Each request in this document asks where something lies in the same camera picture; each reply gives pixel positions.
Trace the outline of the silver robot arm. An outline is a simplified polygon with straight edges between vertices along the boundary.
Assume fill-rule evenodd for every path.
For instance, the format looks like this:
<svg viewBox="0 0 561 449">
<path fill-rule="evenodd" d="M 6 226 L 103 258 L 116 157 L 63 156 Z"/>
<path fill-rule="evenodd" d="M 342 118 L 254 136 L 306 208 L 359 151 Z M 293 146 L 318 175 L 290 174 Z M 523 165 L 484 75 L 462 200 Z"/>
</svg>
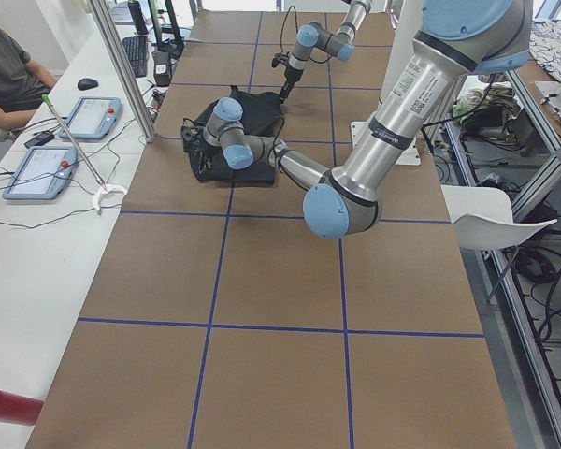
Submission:
<svg viewBox="0 0 561 449">
<path fill-rule="evenodd" d="M 303 213 L 317 236 L 340 239 L 368 230 L 381 216 L 381 181 L 453 82 L 518 68 L 529 54 L 529 1 L 426 1 L 421 12 L 412 56 L 367 119 L 345 164 L 327 168 L 280 138 L 246 134 L 243 108 L 231 97 L 214 105 L 198 129 L 200 139 L 233 170 L 261 161 L 306 189 Z"/>
<path fill-rule="evenodd" d="M 323 64 L 330 59 L 346 62 L 354 52 L 354 40 L 365 17 L 372 9 L 368 0 L 346 1 L 350 6 L 340 27 L 335 33 L 328 31 L 321 23 L 310 21 L 296 30 L 295 44 L 290 51 L 280 50 L 272 59 L 271 66 L 284 66 L 285 81 L 280 89 L 283 103 L 295 85 L 301 80 L 309 61 Z"/>
</svg>

